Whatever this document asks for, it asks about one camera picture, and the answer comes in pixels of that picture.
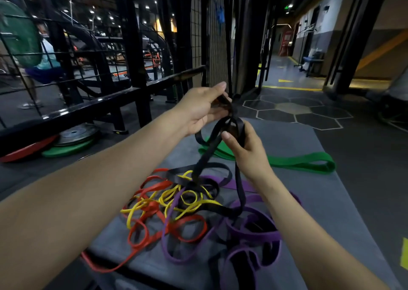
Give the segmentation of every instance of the rubber gym floor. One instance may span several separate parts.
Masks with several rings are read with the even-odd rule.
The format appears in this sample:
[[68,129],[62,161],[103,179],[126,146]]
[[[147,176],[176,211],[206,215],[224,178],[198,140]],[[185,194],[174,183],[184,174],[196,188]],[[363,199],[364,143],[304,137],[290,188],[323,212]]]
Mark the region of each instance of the rubber gym floor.
[[[365,224],[383,252],[401,285],[408,287],[408,271],[401,267],[403,238],[408,237],[407,132],[378,121],[372,104],[361,97],[333,102],[319,90],[323,79],[306,78],[286,57],[273,57],[268,81],[260,95],[248,94],[239,106],[241,117],[304,123],[312,126],[325,151],[337,163],[337,172],[359,210]],[[386,89],[389,83],[353,81],[352,86]],[[25,92],[0,96],[0,115],[6,124],[37,117],[35,110],[20,110],[27,101]],[[44,114],[64,107],[55,87],[38,90]],[[150,103],[153,117],[172,107],[164,97]],[[130,134],[139,129],[136,108],[122,108]],[[73,156],[34,158],[0,165],[0,200],[36,179],[71,164],[79,158],[118,143],[123,135],[112,134],[111,124],[97,123],[102,138],[84,152]],[[46,289],[85,289],[91,278],[78,260],[69,265]]]

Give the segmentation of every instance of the red resistance band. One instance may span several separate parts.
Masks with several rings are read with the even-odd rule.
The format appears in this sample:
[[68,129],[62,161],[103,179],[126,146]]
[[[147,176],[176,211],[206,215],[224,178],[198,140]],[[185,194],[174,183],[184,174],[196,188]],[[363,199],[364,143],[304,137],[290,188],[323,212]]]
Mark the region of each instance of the red resistance band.
[[[153,173],[157,173],[157,172],[166,172],[168,171],[168,169],[165,168],[159,168],[159,169],[155,169],[153,171]],[[161,179],[162,181],[160,183],[154,184],[153,186],[150,186],[148,188],[143,188],[146,183],[148,183],[149,181],[153,180],[153,179]],[[138,201],[141,198],[145,198],[148,199],[149,197],[146,195],[147,192],[150,191],[159,191],[159,190],[164,190],[168,187],[170,187],[173,183],[169,180],[165,180],[164,178],[157,176],[157,175],[153,175],[153,176],[149,176],[144,183],[140,186],[140,190],[138,190],[135,195],[139,195],[140,197],[138,199]],[[83,251],[81,253],[82,258],[86,261],[86,263],[88,263],[89,267],[94,270],[95,272],[99,272],[99,273],[110,273],[113,272],[115,270],[117,270],[118,268],[120,268],[121,266],[123,266],[127,261],[129,261],[130,259],[132,259],[138,252],[140,252],[143,248],[145,248],[146,246],[148,246],[149,244],[159,240],[162,236],[162,232],[156,232],[155,234],[153,234],[152,236],[150,236],[149,230],[147,229],[146,225],[145,225],[145,221],[153,216],[153,215],[158,215],[158,217],[160,218],[160,220],[164,223],[164,221],[166,220],[165,216],[163,215],[163,213],[160,211],[160,205],[158,202],[156,201],[152,201],[149,202],[149,204],[143,208],[141,208],[141,210],[145,211],[145,214],[140,217],[139,219],[132,219],[132,221],[135,223],[132,228],[129,231],[129,235],[127,238],[128,244],[132,247],[132,252],[130,253],[130,255],[120,264],[118,264],[116,267],[114,268],[104,268],[101,267],[97,264],[95,264],[94,262],[92,262],[92,260],[89,258],[89,256],[86,254],[85,251]],[[182,225],[184,225],[186,222],[192,221],[192,220],[199,220],[202,221],[203,223],[203,228],[201,230],[201,233],[199,233],[196,237],[192,238],[192,239],[185,239],[181,236],[181,234],[177,231],[178,228],[180,228]],[[132,234],[136,232],[136,229],[138,228],[138,226],[141,226],[144,229],[144,237],[143,239],[139,242],[139,243],[133,243],[132,242]],[[207,222],[205,220],[205,218],[201,215],[191,215],[191,216],[185,216],[183,218],[180,218],[179,220],[175,221],[175,222],[171,222],[166,226],[165,229],[165,234],[168,234],[169,232],[171,232],[172,235],[176,236],[180,241],[185,242],[185,243],[194,243],[196,241],[199,241],[204,234],[207,232]]]

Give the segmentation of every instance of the hand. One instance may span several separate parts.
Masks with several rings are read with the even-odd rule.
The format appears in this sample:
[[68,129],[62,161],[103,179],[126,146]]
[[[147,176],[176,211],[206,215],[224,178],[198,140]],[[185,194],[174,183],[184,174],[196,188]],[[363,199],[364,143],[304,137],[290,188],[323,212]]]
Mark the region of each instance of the hand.
[[264,185],[271,177],[275,177],[275,174],[269,165],[261,139],[249,122],[244,120],[244,124],[244,147],[227,131],[224,131],[221,136],[223,141],[232,150],[241,172],[254,187],[258,188],[258,186]]
[[224,95],[227,83],[225,81],[214,87],[198,87],[190,89],[181,101],[174,107],[183,120],[186,121],[186,135],[197,133],[207,123],[221,119],[228,115],[228,111],[223,107],[218,107],[217,97]]

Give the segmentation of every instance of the purple resistance band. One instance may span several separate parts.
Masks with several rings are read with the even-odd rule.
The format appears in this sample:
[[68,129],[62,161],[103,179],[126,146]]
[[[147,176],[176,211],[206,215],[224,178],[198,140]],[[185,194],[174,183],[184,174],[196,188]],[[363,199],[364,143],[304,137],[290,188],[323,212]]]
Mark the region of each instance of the purple resistance band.
[[[216,182],[220,182],[222,180],[222,178],[220,177],[215,177],[215,176],[204,176],[207,178],[211,178],[213,180],[215,180]],[[242,181],[242,186],[244,188],[245,191],[248,192],[256,192],[253,187],[247,182],[247,181]],[[235,181],[232,180],[230,181],[226,186],[224,186],[224,188],[228,188],[228,189],[236,189],[236,184]],[[164,221],[164,228],[166,228],[167,224],[170,221],[171,218],[171,214],[174,210],[174,208],[176,207],[177,203],[180,200],[181,194],[183,193],[183,191],[185,190],[185,188],[181,189],[175,196],[174,196],[174,200],[172,202],[172,204],[170,205],[169,211],[167,213],[167,217],[166,220]],[[291,193],[293,195],[293,197],[300,203],[299,198],[294,195],[293,193]],[[262,198],[260,195],[255,194],[255,195],[247,195],[246,197],[247,203],[254,203],[254,202],[262,202]],[[236,200],[234,202],[232,202],[231,204],[231,208],[233,207],[237,207],[239,206],[239,200]],[[214,225],[208,232],[207,234],[201,239],[201,241],[196,245],[194,251],[186,258],[184,259],[177,259],[173,256],[171,256],[168,252],[167,249],[167,240],[165,237],[165,231],[162,231],[161,234],[161,247],[163,249],[163,253],[164,256],[166,257],[167,260],[169,260],[170,262],[176,263],[176,264],[186,264],[188,261],[190,261],[198,252],[198,250],[200,249],[200,247],[202,246],[202,244],[204,244],[204,242],[212,235],[212,233],[214,233],[219,226],[221,226],[221,224],[223,222],[226,223],[227,226],[227,230],[229,231],[229,233],[231,234],[232,237],[236,238],[239,240],[239,245],[235,246],[229,253],[228,256],[226,258],[226,262],[231,261],[232,257],[240,252],[245,252],[246,255],[248,256],[248,264],[251,268],[252,271],[252,276],[248,277],[250,279],[253,280],[254,283],[254,289],[256,289],[256,278],[255,278],[255,272],[257,270],[259,270],[262,267],[267,267],[270,266],[271,264],[273,264],[276,259],[278,258],[279,254],[280,254],[280,240],[282,239],[279,232],[278,231],[270,231],[270,232],[250,232],[247,229],[245,229],[245,226],[247,224],[253,223],[255,221],[258,221],[260,219],[263,220],[264,224],[269,224],[270,226],[272,226],[272,228],[275,228],[275,225],[273,223],[273,220],[266,214],[264,214],[263,212],[261,212],[258,209],[255,209],[251,206],[245,206],[244,207],[244,211],[250,212],[251,214],[244,219],[244,221],[241,224],[240,229],[235,228],[232,224],[231,221],[229,220],[229,218],[221,218],[219,220],[219,222],[217,222],[216,225]],[[254,250],[245,245],[244,241],[249,241],[252,243],[270,243],[271,244],[271,254],[273,255],[272,258],[270,259],[270,261],[268,261],[268,263],[266,265],[262,264],[262,261],[260,261],[258,254],[256,252],[254,252]],[[222,269],[222,273],[221,273],[221,277],[220,277],[220,286],[221,289],[226,289],[227,286],[227,281],[226,281],[226,265],[224,265],[223,269]]]

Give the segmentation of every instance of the green resistance band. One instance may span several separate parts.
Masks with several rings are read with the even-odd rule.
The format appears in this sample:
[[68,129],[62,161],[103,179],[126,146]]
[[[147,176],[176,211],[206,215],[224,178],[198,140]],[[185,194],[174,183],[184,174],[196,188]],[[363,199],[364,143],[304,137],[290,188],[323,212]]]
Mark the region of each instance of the green resistance band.
[[[207,147],[201,146],[198,149],[200,154],[204,154]],[[214,156],[222,159],[235,161],[234,154],[226,143],[221,142],[215,150]],[[305,171],[317,174],[330,174],[336,170],[336,164],[328,153],[318,152],[297,157],[273,157],[268,156],[269,164],[272,167],[285,168],[290,170]]]

